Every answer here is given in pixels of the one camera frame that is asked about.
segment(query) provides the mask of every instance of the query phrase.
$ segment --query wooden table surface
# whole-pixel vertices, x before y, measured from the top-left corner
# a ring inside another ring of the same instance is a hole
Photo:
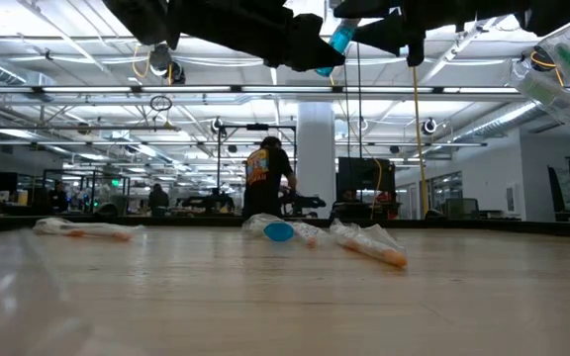
[[[39,245],[82,313],[149,355],[570,356],[570,238],[390,232],[406,270],[238,228]]]

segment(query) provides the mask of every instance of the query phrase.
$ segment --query pillar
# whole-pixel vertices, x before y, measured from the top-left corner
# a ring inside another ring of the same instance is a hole
[[[298,191],[327,203],[317,210],[328,219],[335,200],[335,134],[332,103],[298,104]]]

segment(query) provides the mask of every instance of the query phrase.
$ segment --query blue plastic lid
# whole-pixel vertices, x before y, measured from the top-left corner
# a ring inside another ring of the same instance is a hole
[[[286,222],[271,222],[263,229],[263,233],[272,241],[285,242],[294,237],[294,227]]]

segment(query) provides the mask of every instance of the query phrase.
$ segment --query black hair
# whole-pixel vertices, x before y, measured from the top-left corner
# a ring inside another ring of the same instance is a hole
[[[265,148],[265,147],[279,147],[282,146],[283,144],[281,143],[281,140],[278,139],[278,137],[274,137],[274,136],[268,136],[266,138],[263,139],[263,142],[261,143],[261,148]]]

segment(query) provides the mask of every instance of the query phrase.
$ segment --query plastic bag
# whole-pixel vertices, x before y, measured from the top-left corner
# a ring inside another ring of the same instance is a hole
[[[266,237],[284,242],[294,236],[294,228],[288,222],[270,214],[256,214],[243,223],[241,233],[246,237]]]
[[[72,237],[108,236],[119,240],[129,240],[137,233],[142,233],[144,227],[128,227],[111,223],[69,222],[61,218],[41,219],[35,223],[33,231],[38,234],[62,234]]]
[[[332,223],[330,232],[337,243],[345,248],[364,253],[400,268],[408,264],[406,249],[400,246],[379,224],[361,228],[354,223],[344,225],[336,219]]]
[[[332,237],[323,229],[304,222],[292,223],[296,237],[308,248],[325,246],[333,242]]]
[[[142,355],[99,335],[80,316],[36,239],[29,230],[0,233],[0,356]]]

